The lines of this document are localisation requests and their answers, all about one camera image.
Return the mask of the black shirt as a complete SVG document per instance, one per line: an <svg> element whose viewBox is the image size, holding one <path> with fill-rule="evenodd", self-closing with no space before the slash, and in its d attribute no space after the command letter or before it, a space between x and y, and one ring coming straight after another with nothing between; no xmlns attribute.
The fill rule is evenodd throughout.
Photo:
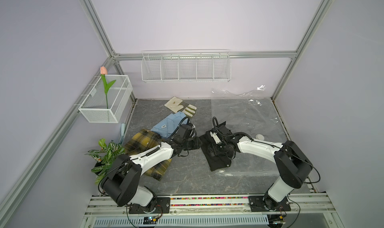
<svg viewBox="0 0 384 228"><path fill-rule="evenodd" d="M200 148L206 157L211 172L231 166L231 159L222 149L222 144L217 144L215 142L210 131L206 131L204 135L199 137L199 139L201 141Z"/></svg>

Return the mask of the clear plastic vacuum bag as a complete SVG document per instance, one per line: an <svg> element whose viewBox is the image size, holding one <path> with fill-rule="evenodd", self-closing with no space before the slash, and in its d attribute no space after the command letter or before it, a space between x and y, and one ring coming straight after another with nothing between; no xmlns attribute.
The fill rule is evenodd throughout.
<svg viewBox="0 0 384 228"><path fill-rule="evenodd" d="M284 143L288 140L282 121L270 98L262 90L236 95L227 90L212 89L212 116L233 133L244 132L252 138L262 135L265 141ZM277 177L275 164L251 154L237 153L232 164L214 173L224 178Z"/></svg>

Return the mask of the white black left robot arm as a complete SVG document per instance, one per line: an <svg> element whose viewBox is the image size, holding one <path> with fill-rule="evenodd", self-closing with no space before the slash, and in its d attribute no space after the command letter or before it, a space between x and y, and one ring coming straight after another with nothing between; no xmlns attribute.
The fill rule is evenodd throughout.
<svg viewBox="0 0 384 228"><path fill-rule="evenodd" d="M200 148L196 128L191 123L181 124L174 133L159 145L142 153L119 155L100 187L119 207L138 207L140 213L161 210L157 195L139 185L141 176L155 165L181 155L182 151Z"/></svg>

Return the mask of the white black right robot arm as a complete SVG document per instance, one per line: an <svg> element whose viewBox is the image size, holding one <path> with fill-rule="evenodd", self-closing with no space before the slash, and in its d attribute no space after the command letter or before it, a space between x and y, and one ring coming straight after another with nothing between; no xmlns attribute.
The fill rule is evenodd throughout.
<svg viewBox="0 0 384 228"><path fill-rule="evenodd" d="M201 136L210 157L223 157L229 160L236 153L251 154L273 162L279 172L277 180L263 196L249 198L253 211L275 211L288 202L288 195L300 189L311 171L312 163L301 149L290 140L284 143L254 139L244 132L232 133L223 122L218 124L213 118L213 129Z"/></svg>

